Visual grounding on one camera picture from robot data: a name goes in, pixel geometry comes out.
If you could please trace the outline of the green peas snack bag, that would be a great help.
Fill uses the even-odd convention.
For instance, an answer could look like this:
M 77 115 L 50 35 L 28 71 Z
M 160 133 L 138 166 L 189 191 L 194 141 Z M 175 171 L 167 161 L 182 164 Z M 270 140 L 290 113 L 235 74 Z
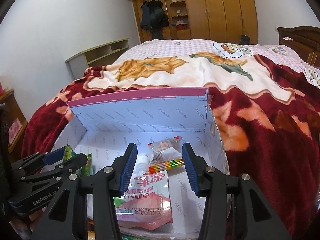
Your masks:
M 73 169 L 72 173 L 75 173 L 80 178 L 91 176 L 94 174 L 93 172 L 93 158 L 92 154 L 86 155 L 86 162 L 84 162 L 84 158 L 78 158 L 76 157 L 78 154 L 75 153 L 70 145 L 65 146 L 65 150 L 63 153 L 62 161 L 67 161 L 70 163 L 70 159 L 72 160 L 72 163 L 75 166 L 75 169 Z

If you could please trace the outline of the pink peach jelly pouch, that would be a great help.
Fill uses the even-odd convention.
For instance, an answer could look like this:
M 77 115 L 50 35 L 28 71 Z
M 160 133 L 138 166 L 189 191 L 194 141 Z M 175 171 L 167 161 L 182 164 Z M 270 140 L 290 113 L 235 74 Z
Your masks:
M 124 228 L 155 230 L 172 223 L 168 173 L 149 173 L 147 156 L 137 158 L 127 191 L 114 198 L 118 223 Z

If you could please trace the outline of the pink cardboard box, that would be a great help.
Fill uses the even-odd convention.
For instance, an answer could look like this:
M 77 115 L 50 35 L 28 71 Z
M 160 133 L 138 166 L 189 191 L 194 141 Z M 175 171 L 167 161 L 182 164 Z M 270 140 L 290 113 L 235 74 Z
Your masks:
M 76 153 L 92 154 L 93 171 L 110 166 L 127 146 L 137 146 L 138 157 L 149 165 L 151 142 L 179 136 L 179 151 L 186 142 L 196 155 L 225 174 L 228 161 L 209 107 L 206 88 L 160 88 L 97 95 L 71 101 L 72 119 L 54 143 L 54 149 L 70 145 Z M 172 223 L 155 230 L 124 228 L 123 233 L 146 239 L 196 239 L 204 213 L 205 198 L 190 188 L 183 166 L 168 173 Z

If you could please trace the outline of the red floral fleece blanket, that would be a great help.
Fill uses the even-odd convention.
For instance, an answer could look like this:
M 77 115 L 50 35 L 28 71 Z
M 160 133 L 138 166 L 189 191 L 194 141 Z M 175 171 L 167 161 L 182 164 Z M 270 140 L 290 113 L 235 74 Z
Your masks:
M 319 89 L 269 57 L 202 51 L 88 68 L 33 114 L 21 156 L 53 148 L 73 116 L 69 101 L 164 87 L 209 89 L 231 174 L 250 174 L 292 238 L 303 239 L 319 188 Z

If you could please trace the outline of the grey low shelf unit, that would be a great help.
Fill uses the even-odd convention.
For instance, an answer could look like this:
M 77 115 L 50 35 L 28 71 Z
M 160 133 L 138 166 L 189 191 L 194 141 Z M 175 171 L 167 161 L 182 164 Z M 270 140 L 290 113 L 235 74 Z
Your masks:
M 73 77 L 79 79 L 89 67 L 111 65 L 129 49 L 129 39 L 112 41 L 81 51 L 68 58 L 65 63 Z

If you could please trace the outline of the pink checkered bed sheet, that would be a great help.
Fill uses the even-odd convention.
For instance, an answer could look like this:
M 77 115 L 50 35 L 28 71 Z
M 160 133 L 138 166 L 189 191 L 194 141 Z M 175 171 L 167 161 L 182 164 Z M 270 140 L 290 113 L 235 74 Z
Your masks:
M 131 59 L 146 59 L 169 56 L 190 55 L 206 51 L 227 59 L 237 59 L 263 55 L 274 63 L 288 66 L 298 73 L 303 73 L 309 83 L 319 87 L 319 69 L 310 66 L 293 49 L 285 45 L 240 45 L 219 43 L 212 40 L 151 40 L 132 47 L 116 60 L 116 63 Z

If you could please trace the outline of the dark wooden headboard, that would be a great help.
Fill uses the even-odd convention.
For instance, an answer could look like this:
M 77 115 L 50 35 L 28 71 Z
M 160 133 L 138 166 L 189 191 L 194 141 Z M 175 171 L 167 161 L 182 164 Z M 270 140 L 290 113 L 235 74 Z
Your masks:
M 309 65 L 319 69 L 320 31 L 318 27 L 277 28 L 279 44 L 293 49 Z

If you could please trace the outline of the dark hanging jackets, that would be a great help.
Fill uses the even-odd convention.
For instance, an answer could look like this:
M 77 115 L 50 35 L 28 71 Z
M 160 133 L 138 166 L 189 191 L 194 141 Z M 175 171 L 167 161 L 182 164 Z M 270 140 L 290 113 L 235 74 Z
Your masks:
M 163 28 L 169 26 L 169 18 L 159 0 L 144 1 L 141 5 L 142 20 L 140 27 L 151 34 L 152 39 L 164 40 Z

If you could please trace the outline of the wooden wardrobe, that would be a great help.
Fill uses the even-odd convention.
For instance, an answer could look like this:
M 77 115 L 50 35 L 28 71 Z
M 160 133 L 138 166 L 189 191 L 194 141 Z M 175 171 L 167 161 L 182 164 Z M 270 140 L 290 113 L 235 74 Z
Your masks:
M 142 21 L 142 4 L 132 0 L 136 22 Z M 159 0 L 169 18 L 165 39 L 207 39 L 241 44 L 258 43 L 258 20 L 254 0 Z

